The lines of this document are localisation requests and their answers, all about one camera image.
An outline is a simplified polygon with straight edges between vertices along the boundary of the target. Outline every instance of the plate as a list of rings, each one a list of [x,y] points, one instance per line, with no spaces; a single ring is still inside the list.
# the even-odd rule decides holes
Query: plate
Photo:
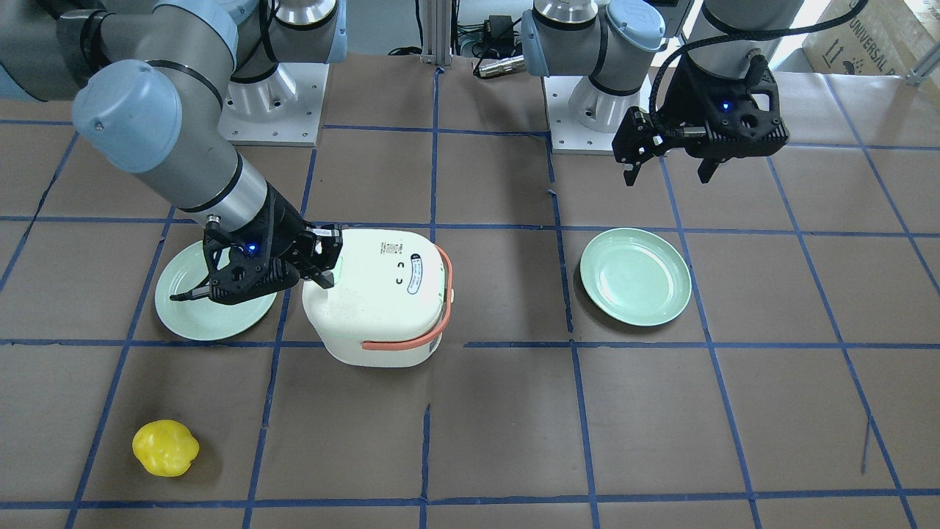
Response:
[[[692,294],[685,260],[663,238],[635,228],[603,232],[581,255],[581,281],[602,311],[641,327],[682,313]]]
[[[224,250],[219,265],[228,263]],[[170,301],[170,295],[186,292],[205,279],[202,241],[174,257],[157,280],[154,303],[167,329],[189,340],[212,341],[234,336],[255,325],[274,304],[277,294],[249,299],[238,305],[222,305],[207,297],[194,301]]]

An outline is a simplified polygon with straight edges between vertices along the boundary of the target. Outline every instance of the tiled surface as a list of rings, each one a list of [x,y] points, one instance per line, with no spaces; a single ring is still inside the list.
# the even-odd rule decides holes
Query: tiled surface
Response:
[[[350,56],[320,147],[240,148],[306,217],[451,255],[451,325],[404,370],[333,359],[299,288],[234,344],[162,329],[154,279],[198,228],[69,152],[68,104],[2,102],[0,526],[893,528],[904,505],[937,524],[940,294],[912,245],[935,280],[932,109],[897,80],[780,75],[775,173],[734,160],[702,185],[671,152],[627,188],[613,160],[548,152],[538,80],[469,68]],[[692,266],[671,324],[588,299],[580,254],[617,226]],[[130,451],[163,417],[202,443],[181,478]]]
[[[940,487],[940,358],[931,351],[852,351],[871,413],[905,487]],[[919,406],[910,406],[917,402]]]
[[[747,502],[676,502],[601,504],[603,527],[615,529],[750,529],[754,526]]]
[[[760,503],[760,520],[767,529],[798,527],[910,527],[898,498],[802,498]]]

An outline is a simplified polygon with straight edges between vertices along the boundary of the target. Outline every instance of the metal plate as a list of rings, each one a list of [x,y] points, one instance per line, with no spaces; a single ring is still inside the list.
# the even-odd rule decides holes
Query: metal plate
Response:
[[[581,77],[555,76],[544,77],[545,108],[548,110],[548,124],[552,130],[552,151],[569,154],[613,154],[611,143],[613,134],[592,131],[574,118],[568,108],[568,100]],[[634,98],[635,104],[647,109],[650,99],[650,79],[643,80],[643,86]]]
[[[283,145],[316,147],[326,93],[328,64],[283,63],[297,82],[296,103],[279,110],[276,120],[248,121],[225,108],[219,120],[219,134],[233,145]]]

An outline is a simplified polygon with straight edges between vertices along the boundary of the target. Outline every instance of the yellow fruit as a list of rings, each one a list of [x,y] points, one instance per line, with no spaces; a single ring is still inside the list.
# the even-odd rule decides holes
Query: yellow fruit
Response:
[[[183,475],[199,453],[199,441],[189,428],[170,419],[143,425],[132,447],[147,472],[162,477]]]

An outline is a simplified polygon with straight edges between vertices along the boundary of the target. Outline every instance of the blue joint cap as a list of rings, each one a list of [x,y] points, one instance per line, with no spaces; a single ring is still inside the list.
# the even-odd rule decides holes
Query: blue joint cap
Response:
[[[228,16],[232,18],[235,25],[241,25],[242,22],[251,16],[258,8],[258,0],[215,0]]]
[[[26,90],[17,83],[7,69],[0,64],[0,98],[15,99],[17,101],[39,101],[26,93]]]
[[[647,52],[658,52],[666,35],[663,15],[643,0],[611,0],[607,20],[623,38]]]
[[[532,18],[532,9],[523,13],[522,22],[523,56],[525,57],[525,70],[536,77],[548,77],[548,61],[539,39],[539,27]]]
[[[71,120],[112,164],[130,173],[159,166],[180,137],[182,103],[168,77],[126,59],[95,73],[75,95]]]
[[[235,21],[228,15],[226,9],[220,6],[216,0],[158,0],[153,6],[153,10],[160,6],[174,6],[189,11],[211,27],[228,46],[228,52],[232,55],[232,71],[235,71],[235,65],[238,64],[236,58],[238,26],[235,25]]]
[[[346,35],[346,0],[337,1],[337,30],[333,35],[333,45],[330,46],[330,55],[326,58],[327,64],[346,60],[349,51],[348,37]]]

